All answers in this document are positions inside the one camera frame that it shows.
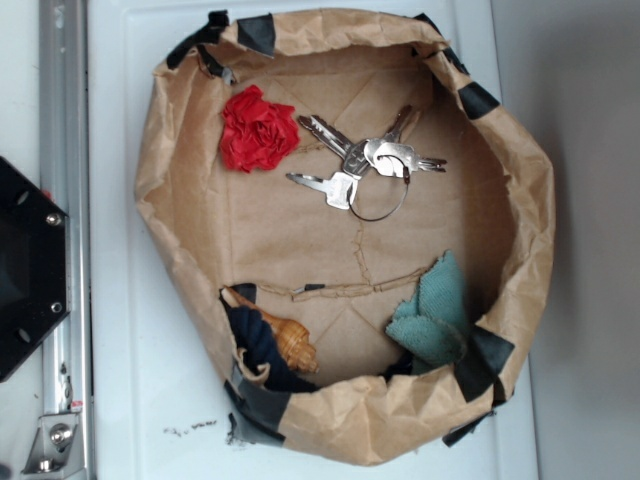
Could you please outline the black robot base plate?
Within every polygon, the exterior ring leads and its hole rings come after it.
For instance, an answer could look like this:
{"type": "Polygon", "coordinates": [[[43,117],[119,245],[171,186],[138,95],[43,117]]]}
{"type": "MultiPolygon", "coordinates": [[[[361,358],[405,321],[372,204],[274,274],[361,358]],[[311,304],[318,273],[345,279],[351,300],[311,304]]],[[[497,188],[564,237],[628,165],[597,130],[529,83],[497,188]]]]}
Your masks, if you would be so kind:
{"type": "Polygon", "coordinates": [[[1,160],[1,380],[68,315],[67,214],[1,160]]]}

